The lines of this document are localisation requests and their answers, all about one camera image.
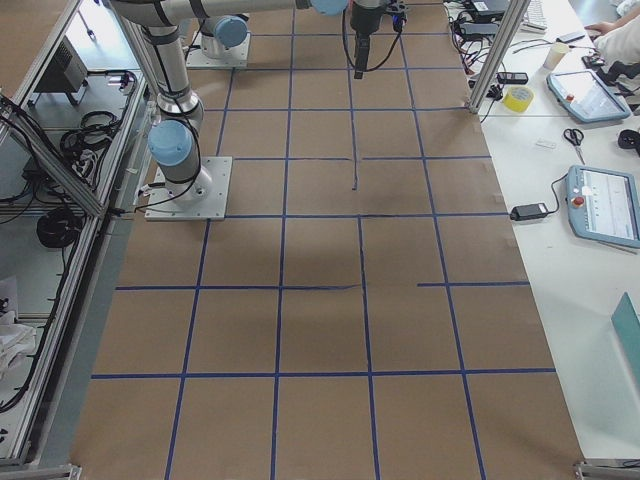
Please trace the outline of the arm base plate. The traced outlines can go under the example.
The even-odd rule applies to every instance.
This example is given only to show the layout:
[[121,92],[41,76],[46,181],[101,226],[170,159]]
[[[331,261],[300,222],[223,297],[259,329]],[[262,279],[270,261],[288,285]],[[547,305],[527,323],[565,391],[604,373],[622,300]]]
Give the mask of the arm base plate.
[[186,60],[188,69],[230,70],[248,66],[251,33],[238,46],[226,48],[215,37],[198,33],[193,36],[193,45]]
[[188,188],[172,184],[153,189],[145,209],[148,221],[223,220],[226,215],[233,159],[231,157],[202,158],[201,171]]

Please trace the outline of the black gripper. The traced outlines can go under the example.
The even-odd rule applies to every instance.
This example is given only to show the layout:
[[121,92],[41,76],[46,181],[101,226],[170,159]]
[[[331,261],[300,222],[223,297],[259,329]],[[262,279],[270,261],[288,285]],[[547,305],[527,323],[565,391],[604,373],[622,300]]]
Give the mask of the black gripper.
[[380,0],[355,0],[352,2],[350,26],[355,33],[354,78],[363,78],[367,69],[371,36],[380,27],[383,2]]

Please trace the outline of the person hand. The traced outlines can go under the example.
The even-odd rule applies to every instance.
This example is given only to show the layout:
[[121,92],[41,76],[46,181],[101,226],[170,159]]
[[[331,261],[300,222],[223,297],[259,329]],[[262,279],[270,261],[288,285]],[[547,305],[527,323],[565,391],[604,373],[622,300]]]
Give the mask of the person hand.
[[590,39],[595,39],[618,28],[616,22],[600,21],[584,27]]

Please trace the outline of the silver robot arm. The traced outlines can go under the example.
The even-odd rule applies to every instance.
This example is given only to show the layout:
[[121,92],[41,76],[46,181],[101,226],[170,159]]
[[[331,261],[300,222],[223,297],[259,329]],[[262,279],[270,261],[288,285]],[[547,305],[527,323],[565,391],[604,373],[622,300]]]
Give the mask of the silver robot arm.
[[295,0],[208,0],[208,1],[113,1],[115,12],[138,25],[150,56],[159,89],[157,105],[168,116],[197,115],[202,102],[192,89],[179,39],[184,20],[207,20],[234,14],[313,8],[326,16],[351,10],[355,32],[355,76],[367,71],[370,37],[380,26],[387,1],[295,1]]
[[249,44],[248,17],[244,14],[200,19],[196,47],[182,48],[178,27],[145,27],[143,37],[157,75],[157,105],[161,120],[151,128],[149,150],[164,175],[170,198],[201,195],[210,182],[201,166],[199,128],[203,104],[192,89],[187,58],[193,50],[218,68],[239,65],[235,56]]

